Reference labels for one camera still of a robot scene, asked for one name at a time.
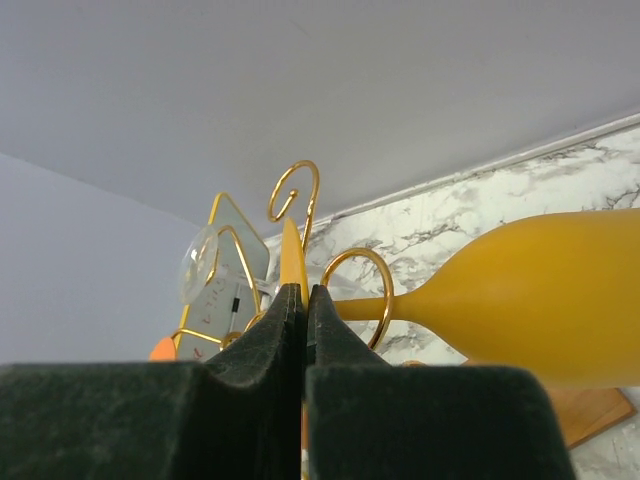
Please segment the clear wine glass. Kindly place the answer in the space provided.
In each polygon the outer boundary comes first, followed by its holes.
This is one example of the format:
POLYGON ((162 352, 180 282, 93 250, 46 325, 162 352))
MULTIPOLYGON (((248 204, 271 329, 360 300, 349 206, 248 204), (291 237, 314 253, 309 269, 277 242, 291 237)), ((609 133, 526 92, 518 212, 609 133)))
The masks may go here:
POLYGON ((243 245, 240 235, 231 225, 217 229, 213 225, 204 226, 191 241, 178 274, 178 296, 184 305, 193 303, 205 286, 216 277, 233 281, 251 289, 260 303, 260 296, 267 295, 271 299, 278 293, 279 287, 258 277, 250 260, 249 252, 243 245), (229 236, 233 248, 242 267, 242 272, 235 272, 230 266, 221 264, 220 238, 229 236))

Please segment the yellow plastic goblet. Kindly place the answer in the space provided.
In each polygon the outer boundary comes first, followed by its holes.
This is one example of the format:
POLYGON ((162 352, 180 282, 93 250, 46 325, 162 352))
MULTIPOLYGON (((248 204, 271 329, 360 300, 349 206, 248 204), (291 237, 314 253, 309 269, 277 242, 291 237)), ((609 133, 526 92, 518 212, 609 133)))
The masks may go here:
POLYGON ((639 382, 639 212, 579 211, 502 225, 391 303, 338 300, 344 320, 388 315, 480 364, 577 388, 639 382))

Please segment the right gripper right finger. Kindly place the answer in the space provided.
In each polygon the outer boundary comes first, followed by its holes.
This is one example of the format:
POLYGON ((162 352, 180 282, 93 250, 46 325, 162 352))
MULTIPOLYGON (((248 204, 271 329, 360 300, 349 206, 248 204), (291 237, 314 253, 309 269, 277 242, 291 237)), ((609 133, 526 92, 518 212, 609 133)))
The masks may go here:
POLYGON ((571 479, 550 399, 511 367, 393 366, 339 317, 309 302, 306 372, 314 479, 571 479))

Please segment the orange plastic goblet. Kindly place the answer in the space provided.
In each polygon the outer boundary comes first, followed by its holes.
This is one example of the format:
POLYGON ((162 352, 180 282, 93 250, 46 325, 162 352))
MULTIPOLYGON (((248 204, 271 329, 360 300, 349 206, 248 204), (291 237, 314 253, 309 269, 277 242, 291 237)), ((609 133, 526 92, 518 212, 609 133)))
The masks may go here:
POLYGON ((171 337, 161 339, 149 355, 149 360, 152 362, 173 362, 176 359, 176 345, 171 337))

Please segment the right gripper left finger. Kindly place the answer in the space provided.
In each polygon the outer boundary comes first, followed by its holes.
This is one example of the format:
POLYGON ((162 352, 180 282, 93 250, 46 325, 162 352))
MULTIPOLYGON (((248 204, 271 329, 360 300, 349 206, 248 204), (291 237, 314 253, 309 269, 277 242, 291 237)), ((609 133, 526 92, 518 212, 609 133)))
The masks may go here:
POLYGON ((283 286, 207 362, 1 369, 5 479, 297 479, 303 307, 283 286))

